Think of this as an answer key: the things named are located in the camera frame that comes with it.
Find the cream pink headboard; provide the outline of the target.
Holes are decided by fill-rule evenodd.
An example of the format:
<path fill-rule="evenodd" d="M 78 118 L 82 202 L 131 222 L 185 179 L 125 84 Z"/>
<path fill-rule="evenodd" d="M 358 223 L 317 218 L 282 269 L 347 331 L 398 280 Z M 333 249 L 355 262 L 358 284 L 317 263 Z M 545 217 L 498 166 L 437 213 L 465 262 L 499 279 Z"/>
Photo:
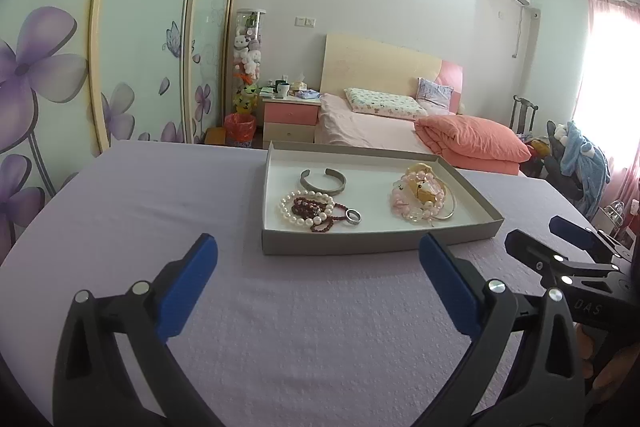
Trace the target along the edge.
<path fill-rule="evenodd" d="M 458 64 L 416 50 L 344 35 L 326 36 L 320 92 L 343 96 L 349 87 L 415 96 L 418 79 L 454 89 L 449 110 L 457 113 L 463 87 Z"/>

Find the blue patterned pillow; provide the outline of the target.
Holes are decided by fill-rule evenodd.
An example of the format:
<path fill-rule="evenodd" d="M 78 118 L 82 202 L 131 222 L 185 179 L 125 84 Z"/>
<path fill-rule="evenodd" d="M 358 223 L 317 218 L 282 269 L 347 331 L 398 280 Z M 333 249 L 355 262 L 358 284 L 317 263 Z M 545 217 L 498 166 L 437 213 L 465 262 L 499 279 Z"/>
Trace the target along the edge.
<path fill-rule="evenodd" d="M 416 99 L 435 104 L 444 109 L 450 107 L 454 89 L 432 80 L 420 77 L 416 86 Z"/>

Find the white mug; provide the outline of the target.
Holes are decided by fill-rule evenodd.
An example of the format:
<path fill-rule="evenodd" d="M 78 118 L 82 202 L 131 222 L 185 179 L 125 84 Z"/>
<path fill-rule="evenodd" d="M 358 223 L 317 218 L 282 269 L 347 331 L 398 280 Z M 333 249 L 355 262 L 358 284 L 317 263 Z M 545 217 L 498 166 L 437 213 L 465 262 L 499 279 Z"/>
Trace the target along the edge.
<path fill-rule="evenodd" d="M 277 85 L 276 97 L 277 98 L 286 98 L 288 96 L 288 91 L 290 91 L 291 86 L 286 82 L 280 82 Z"/>

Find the folded coral duvet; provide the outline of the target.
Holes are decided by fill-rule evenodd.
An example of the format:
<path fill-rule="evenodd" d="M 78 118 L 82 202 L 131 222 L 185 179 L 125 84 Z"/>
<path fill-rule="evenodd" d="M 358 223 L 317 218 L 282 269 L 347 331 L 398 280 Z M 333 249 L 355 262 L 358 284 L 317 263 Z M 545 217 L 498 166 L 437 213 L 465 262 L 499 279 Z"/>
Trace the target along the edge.
<path fill-rule="evenodd" d="M 517 176 L 532 157 L 511 129 L 485 118 L 426 116 L 414 123 L 414 131 L 429 150 L 460 169 Z"/>

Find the purple bed cover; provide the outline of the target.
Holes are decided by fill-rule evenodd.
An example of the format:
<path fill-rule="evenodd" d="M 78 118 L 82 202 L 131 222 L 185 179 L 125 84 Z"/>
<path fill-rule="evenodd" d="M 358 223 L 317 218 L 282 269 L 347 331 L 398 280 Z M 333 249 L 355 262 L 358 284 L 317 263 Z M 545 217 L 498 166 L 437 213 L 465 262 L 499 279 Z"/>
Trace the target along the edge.
<path fill-rule="evenodd" d="M 261 150 L 119 143 L 78 171 L 1 267 L 1 352 L 52 409 L 58 340 L 81 289 L 124 293 L 202 233 L 217 268 L 169 346 L 229 426 L 408 426 L 469 341 L 416 253 L 267 257 Z"/>

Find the blue plush robe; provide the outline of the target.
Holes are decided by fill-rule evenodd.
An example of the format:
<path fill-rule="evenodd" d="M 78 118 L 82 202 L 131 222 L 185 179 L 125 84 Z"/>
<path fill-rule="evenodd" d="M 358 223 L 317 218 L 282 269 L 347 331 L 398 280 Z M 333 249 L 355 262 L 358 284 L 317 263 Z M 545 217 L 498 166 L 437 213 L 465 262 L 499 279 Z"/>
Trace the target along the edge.
<path fill-rule="evenodd" d="M 570 120 L 566 126 L 565 150 L 561 159 L 563 176 L 578 176 L 582 197 L 576 208 L 591 220 L 597 213 L 606 186 L 611 181 L 610 169 L 602 150 L 595 146 Z"/>

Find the floral white pillow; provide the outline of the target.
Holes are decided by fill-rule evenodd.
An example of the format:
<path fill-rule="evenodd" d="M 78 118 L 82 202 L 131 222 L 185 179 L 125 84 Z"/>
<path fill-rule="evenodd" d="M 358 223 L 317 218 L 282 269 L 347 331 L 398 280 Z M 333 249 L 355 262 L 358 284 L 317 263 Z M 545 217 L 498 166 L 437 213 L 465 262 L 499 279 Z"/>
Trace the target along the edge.
<path fill-rule="evenodd" d="M 344 95 L 355 113 L 415 121 L 427 115 L 411 96 L 346 88 Z"/>

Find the green yellow plush toy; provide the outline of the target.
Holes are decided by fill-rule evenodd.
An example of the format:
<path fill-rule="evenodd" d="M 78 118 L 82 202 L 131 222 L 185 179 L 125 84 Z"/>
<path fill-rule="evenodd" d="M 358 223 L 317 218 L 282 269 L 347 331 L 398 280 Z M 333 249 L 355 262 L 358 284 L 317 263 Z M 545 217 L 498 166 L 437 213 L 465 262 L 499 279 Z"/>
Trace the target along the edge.
<path fill-rule="evenodd" d="M 246 84 L 236 91 L 232 101 L 235 112 L 245 115 L 253 114 L 257 107 L 258 92 L 257 84 Z"/>

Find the wall switch plate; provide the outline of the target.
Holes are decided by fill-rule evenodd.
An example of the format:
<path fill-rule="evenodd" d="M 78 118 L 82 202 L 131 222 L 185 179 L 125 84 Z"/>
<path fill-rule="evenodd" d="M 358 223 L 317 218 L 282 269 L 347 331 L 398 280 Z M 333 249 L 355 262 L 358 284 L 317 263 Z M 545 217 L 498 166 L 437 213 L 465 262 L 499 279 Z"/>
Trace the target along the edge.
<path fill-rule="evenodd" d="M 316 20 L 312 17 L 296 17 L 295 19 L 295 26 L 296 27 L 308 27 L 308 28 L 314 28 L 314 26 L 316 26 Z"/>

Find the dark wooden chair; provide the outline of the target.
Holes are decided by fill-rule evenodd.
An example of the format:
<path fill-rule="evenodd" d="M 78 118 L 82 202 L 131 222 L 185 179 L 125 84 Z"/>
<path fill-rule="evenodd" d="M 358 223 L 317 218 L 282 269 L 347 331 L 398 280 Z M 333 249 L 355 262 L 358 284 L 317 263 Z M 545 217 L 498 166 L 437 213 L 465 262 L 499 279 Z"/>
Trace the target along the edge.
<path fill-rule="evenodd" d="M 527 98 L 514 95 L 510 118 L 510 128 L 513 132 L 518 135 L 532 132 L 538 110 L 539 106 Z"/>

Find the red trash bin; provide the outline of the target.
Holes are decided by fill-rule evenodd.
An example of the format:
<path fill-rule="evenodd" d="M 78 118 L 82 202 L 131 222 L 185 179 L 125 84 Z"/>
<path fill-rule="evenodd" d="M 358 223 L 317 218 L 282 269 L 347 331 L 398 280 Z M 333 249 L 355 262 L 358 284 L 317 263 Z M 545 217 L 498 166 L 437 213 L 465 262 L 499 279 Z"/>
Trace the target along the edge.
<path fill-rule="evenodd" d="M 251 147 L 256 131 L 256 118 L 250 114 L 233 113 L 224 118 L 227 144 Z"/>

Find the thin silver bangle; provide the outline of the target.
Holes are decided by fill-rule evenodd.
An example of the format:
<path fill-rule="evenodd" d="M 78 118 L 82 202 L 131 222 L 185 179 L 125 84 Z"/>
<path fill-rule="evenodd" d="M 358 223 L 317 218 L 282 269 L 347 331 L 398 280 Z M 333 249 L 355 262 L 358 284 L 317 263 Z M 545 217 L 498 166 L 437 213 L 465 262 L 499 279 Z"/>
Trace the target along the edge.
<path fill-rule="evenodd" d="M 457 199 L 446 184 L 440 184 L 435 194 L 435 202 L 425 208 L 424 216 L 427 220 L 447 221 L 454 217 L 457 210 Z"/>

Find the grey shallow jewelry tray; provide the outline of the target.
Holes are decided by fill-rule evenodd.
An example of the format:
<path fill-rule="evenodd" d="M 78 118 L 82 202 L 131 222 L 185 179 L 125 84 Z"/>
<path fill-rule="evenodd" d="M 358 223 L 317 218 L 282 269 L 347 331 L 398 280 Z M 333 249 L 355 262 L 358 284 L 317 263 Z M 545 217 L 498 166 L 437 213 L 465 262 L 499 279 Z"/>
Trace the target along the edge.
<path fill-rule="evenodd" d="M 413 225 L 393 214 L 392 183 L 412 162 L 435 169 L 457 199 L 454 217 L 432 225 Z M 359 225 L 335 225 L 328 233 L 304 232 L 285 222 L 277 210 L 280 199 L 300 190 L 299 175 L 321 187 L 336 183 L 324 174 L 332 168 L 346 176 L 338 201 L 360 212 Z M 370 255 L 415 251 L 420 239 L 433 233 L 446 245 L 492 239 L 504 218 L 458 169 L 441 157 L 405 150 L 375 150 L 294 142 L 272 142 L 268 148 L 262 208 L 262 251 L 267 256 Z"/>

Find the pink white nightstand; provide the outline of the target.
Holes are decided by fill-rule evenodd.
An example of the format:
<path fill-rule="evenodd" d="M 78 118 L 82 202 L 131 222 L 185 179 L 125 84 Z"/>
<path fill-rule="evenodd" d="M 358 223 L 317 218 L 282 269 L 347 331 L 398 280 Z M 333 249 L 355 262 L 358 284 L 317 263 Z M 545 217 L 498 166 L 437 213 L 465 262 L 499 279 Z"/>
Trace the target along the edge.
<path fill-rule="evenodd" d="M 319 100 L 265 98 L 262 102 L 262 147 L 272 141 L 314 143 L 318 124 Z"/>

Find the pink curtain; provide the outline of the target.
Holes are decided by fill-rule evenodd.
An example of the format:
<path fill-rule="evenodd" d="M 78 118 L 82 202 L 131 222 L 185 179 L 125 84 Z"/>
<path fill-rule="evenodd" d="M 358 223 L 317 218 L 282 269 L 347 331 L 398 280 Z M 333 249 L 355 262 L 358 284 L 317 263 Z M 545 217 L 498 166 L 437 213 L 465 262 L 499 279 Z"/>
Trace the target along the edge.
<path fill-rule="evenodd" d="M 598 173 L 582 180 L 585 217 L 639 185 L 639 5 L 587 0 L 587 33 L 572 121 L 594 146 Z"/>

